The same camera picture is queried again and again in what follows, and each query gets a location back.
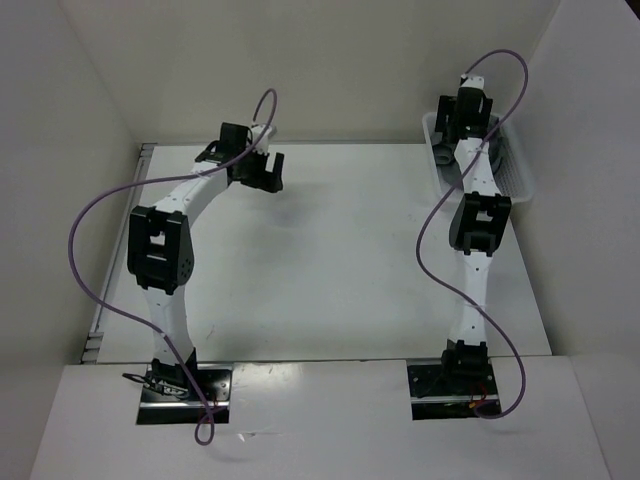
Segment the grey shorts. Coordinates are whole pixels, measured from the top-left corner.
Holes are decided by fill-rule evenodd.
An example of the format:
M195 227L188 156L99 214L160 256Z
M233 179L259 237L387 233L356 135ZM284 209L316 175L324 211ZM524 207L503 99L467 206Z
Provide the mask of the grey shorts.
M493 174L498 172L502 163L502 145L503 136L501 133L493 136L489 141L489 160ZM452 185L461 174L458 163L454 157L454 146L440 142L432 148L432 151L436 167L439 169L443 180L447 184Z

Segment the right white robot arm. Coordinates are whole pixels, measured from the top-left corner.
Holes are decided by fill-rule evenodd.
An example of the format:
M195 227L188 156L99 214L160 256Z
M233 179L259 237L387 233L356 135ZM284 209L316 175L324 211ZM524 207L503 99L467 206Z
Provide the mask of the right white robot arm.
M461 318L454 322L438 370L440 385L460 393L489 375L484 318L488 273L501 244L511 200L501 194L490 160L493 100L484 93L484 81L465 76L457 94L440 98L435 131L442 142L434 148L438 158L448 149L458 165L461 199L449 228L449 244L462 261L464 294Z

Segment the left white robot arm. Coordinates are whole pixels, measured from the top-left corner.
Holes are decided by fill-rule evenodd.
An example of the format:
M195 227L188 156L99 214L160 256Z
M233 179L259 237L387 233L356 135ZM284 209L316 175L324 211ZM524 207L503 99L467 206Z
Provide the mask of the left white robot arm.
M142 288L153 326L154 354L144 382L162 395L185 400L200 385L196 348L187 325L185 286L195 269L191 227L231 184L277 193L284 155L269 170L267 124L224 123L220 137L197 157L186 178L151 206L129 216L127 268Z

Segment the white perforated plastic basket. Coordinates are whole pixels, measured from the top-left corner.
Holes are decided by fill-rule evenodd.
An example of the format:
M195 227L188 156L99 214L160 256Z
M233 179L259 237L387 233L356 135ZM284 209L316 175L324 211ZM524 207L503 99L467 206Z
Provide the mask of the white perforated plastic basket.
M427 161L434 179L433 192L437 198L441 198L451 185L443 180L434 160L432 148L442 142L442 134L435 131L435 122L435 112L428 112L422 117ZM521 152L517 135L510 123L503 125L498 133L503 136L502 163L498 172L493 174L495 184L502 195L511 198L513 204L529 202L534 195L534 181Z

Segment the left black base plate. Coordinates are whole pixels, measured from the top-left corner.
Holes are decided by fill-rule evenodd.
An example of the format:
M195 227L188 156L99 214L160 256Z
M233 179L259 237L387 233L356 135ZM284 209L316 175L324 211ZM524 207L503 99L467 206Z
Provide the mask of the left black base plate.
M201 365L195 378L202 389L216 424L228 424L233 370L229 365ZM151 367L145 375L124 374L142 385L137 425L196 425L206 420L206 411L190 385L175 386L151 379Z

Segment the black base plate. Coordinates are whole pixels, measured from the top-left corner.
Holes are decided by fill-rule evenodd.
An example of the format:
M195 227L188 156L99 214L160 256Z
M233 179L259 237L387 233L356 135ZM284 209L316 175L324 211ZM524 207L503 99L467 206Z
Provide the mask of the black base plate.
M195 378L202 389L216 424L228 424L233 370L229 365L201 365ZM124 374L142 385L137 425L196 425L206 420L206 411L190 385L175 386L151 379L151 367L145 375Z
M493 416L502 412L493 370L482 378L454 377L439 363L407 364L414 421L469 419L476 410Z

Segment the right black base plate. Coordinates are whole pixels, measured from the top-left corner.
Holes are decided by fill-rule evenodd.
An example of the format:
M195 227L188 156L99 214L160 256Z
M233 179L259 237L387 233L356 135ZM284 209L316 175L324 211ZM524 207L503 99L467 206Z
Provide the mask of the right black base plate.
M469 419L476 410L493 416L502 412L493 370L482 378L454 377L439 363L407 364L414 421Z

